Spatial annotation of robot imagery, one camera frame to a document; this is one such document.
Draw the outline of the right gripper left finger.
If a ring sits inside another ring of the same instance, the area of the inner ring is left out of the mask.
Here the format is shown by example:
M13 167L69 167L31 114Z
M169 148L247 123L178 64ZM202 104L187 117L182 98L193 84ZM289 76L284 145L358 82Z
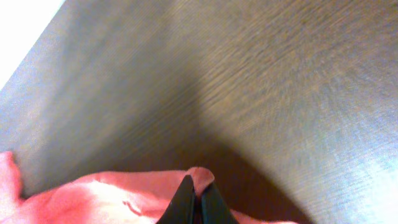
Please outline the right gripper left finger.
M157 224L193 224L195 198L193 179L186 175Z

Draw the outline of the red orange t-shirt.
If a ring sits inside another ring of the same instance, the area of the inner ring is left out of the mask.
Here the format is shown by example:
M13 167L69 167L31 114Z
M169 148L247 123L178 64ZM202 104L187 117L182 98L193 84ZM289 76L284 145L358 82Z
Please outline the red orange t-shirt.
M154 172L99 172L21 197L13 153L1 153L1 223L156 223L185 176L197 196L213 183L202 167Z

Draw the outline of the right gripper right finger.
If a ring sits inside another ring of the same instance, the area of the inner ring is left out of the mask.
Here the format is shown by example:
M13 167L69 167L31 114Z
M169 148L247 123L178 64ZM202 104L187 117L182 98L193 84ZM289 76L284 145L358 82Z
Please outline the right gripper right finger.
M201 195L201 220L202 224L238 224L215 183Z

